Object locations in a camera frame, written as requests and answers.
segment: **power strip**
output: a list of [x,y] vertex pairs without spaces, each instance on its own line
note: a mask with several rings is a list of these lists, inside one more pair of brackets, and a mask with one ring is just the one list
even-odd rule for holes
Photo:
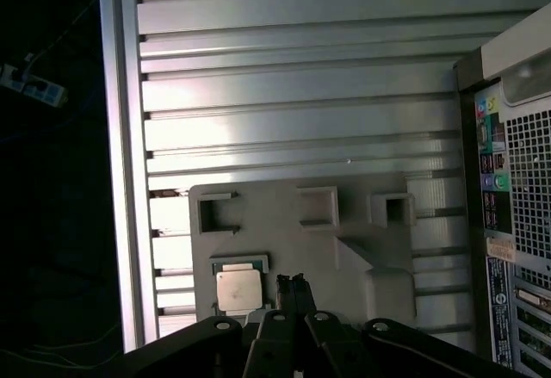
[[0,77],[0,85],[24,96],[29,96],[43,102],[51,107],[59,108],[67,101],[67,89],[61,85],[46,81],[44,78],[29,75],[26,83],[15,81],[12,78],[14,71],[17,68],[4,64],[2,69],[2,77]]

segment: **mesh panel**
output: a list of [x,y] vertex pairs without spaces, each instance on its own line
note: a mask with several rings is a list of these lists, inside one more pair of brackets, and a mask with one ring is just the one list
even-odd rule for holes
[[551,279],[547,275],[543,275],[535,270],[519,268],[517,266],[517,276],[526,282],[537,285],[541,288],[551,290]]
[[517,250],[551,259],[551,111],[507,121]]

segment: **ribbed metal wall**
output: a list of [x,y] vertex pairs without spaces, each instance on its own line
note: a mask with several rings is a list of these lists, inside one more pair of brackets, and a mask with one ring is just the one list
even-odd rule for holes
[[192,186],[402,171],[418,327],[472,349],[452,66],[550,1],[140,0],[149,189],[179,195],[151,199],[154,266],[174,276],[160,334],[195,320]]

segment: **wire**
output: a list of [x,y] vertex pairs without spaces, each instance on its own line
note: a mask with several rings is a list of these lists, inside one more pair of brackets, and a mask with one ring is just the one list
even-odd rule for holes
[[96,3],[97,0],[91,0],[88,5],[86,5],[83,10],[71,21],[69,26],[61,33],[60,36],[56,40],[50,43],[50,45],[46,46],[42,49],[42,51],[38,52],[36,55],[33,56],[33,58],[30,60],[30,62],[25,67],[25,70],[22,74],[22,80],[23,82],[27,82],[28,74],[31,71],[31,68],[33,65],[38,61],[40,58],[42,58],[46,53],[48,53],[54,46],[58,45],[61,40],[69,33],[71,28],[82,18],[86,13],[88,12],[88,9],[92,7],[94,3]]
[[56,354],[56,353],[53,353],[53,352],[45,352],[45,351],[42,351],[42,350],[25,350],[25,352],[28,352],[30,354],[43,355],[43,356],[55,356],[56,358],[59,358],[59,359],[65,361],[66,363],[69,363],[70,365],[79,366],[77,363],[74,363],[70,359],[67,359],[64,356],[61,356],[60,354]]
[[0,349],[0,352],[3,352],[4,354],[7,354],[7,355],[14,356],[15,358],[19,358],[22,361],[26,361],[28,363],[40,363],[42,365],[49,365],[51,367],[64,368],[64,369],[94,369],[96,367],[99,367],[101,365],[108,363],[109,361],[113,361],[121,353],[119,350],[117,350],[112,356],[107,358],[105,361],[101,361],[100,363],[97,363],[96,365],[63,365],[62,363],[50,363],[48,361],[39,361],[38,359],[27,358],[26,356],[19,355],[10,350]]
[[50,133],[52,131],[56,131],[60,128],[63,128],[65,126],[68,126],[69,124],[71,124],[73,121],[75,121],[80,115],[82,115],[90,106],[91,104],[94,102],[94,97],[96,96],[98,90],[101,89],[101,84],[97,85],[89,94],[88,96],[86,97],[86,99],[84,100],[82,106],[80,109],[78,109],[77,111],[75,111],[73,113],[73,115],[71,115],[68,119],[66,119],[65,121],[61,121],[59,124],[56,124],[54,126],[51,126],[51,127],[43,127],[43,128],[39,128],[38,130],[35,130],[35,131],[31,131],[31,132],[25,132],[25,133],[16,133],[16,134],[12,134],[8,137],[4,137],[2,139],[0,139],[0,144],[3,144],[3,143],[9,143],[11,141],[14,141],[16,139],[23,139],[23,138],[27,138],[27,137],[31,137],[31,136],[38,136],[38,135],[41,135],[41,134],[44,134],[44,133]]
[[118,323],[114,324],[103,335],[101,335],[98,339],[95,339],[93,341],[82,342],[80,344],[67,344],[67,345],[59,345],[59,346],[35,345],[35,347],[38,348],[39,350],[65,350],[67,348],[77,348],[79,346],[88,346],[88,345],[98,344],[101,341],[103,341],[103,339],[105,339],[109,335],[109,333],[114,331],[119,325],[120,324]]

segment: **dark background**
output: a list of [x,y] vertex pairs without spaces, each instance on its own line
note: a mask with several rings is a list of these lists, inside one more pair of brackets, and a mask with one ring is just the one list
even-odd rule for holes
[[63,376],[14,353],[93,365],[121,351],[99,0],[1,4],[0,64],[24,66],[70,27],[32,70],[69,90],[63,108],[0,87],[0,375]]

